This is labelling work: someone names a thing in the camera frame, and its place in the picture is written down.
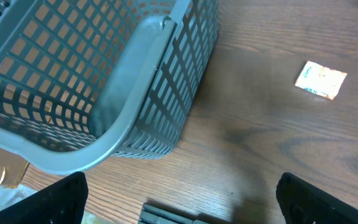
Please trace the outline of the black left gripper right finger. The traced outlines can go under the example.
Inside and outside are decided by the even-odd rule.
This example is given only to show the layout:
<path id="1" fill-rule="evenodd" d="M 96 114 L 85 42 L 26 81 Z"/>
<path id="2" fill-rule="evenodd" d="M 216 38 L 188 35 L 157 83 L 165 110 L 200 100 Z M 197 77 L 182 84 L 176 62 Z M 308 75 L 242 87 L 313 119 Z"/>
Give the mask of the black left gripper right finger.
<path id="1" fill-rule="evenodd" d="M 358 224 L 358 209 L 285 172 L 276 199 L 287 224 Z"/>

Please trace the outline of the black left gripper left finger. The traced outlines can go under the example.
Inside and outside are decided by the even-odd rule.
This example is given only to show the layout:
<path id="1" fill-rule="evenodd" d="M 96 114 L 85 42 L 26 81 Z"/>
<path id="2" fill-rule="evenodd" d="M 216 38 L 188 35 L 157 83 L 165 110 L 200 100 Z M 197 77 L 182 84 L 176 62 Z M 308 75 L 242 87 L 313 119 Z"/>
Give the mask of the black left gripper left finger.
<path id="1" fill-rule="evenodd" d="M 81 223 L 88 198 L 83 172 L 75 172 L 0 211 L 0 224 Z"/>

